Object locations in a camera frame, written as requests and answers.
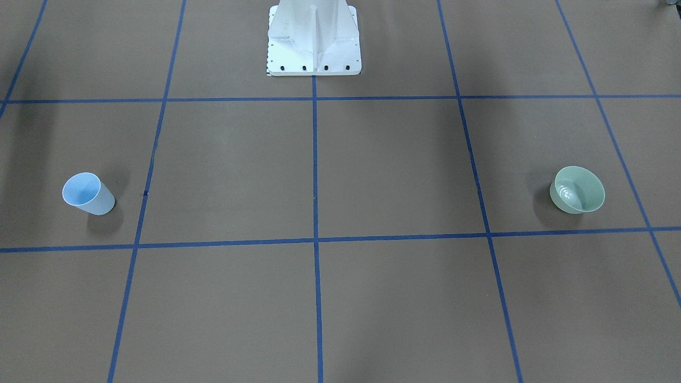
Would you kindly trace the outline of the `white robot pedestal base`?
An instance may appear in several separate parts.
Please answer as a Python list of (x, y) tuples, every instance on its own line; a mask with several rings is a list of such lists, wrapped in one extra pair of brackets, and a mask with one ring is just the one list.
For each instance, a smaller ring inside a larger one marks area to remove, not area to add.
[(358, 13), (346, 1), (280, 1), (268, 15), (267, 75), (362, 72)]

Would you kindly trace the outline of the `light blue plastic cup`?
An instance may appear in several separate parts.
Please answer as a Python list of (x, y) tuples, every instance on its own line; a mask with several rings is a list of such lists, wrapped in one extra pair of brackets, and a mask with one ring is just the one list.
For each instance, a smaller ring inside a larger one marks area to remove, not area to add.
[(62, 199), (70, 206), (98, 216), (108, 214), (116, 204), (104, 182), (90, 172), (81, 172), (68, 179), (62, 188)]

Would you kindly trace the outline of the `light green plastic bowl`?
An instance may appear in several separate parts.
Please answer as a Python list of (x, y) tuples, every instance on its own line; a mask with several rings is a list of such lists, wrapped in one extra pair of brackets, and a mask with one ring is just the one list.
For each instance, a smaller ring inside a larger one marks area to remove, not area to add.
[(548, 189), (552, 203), (571, 215), (597, 211), (605, 203), (605, 188), (601, 180), (580, 166), (560, 169)]

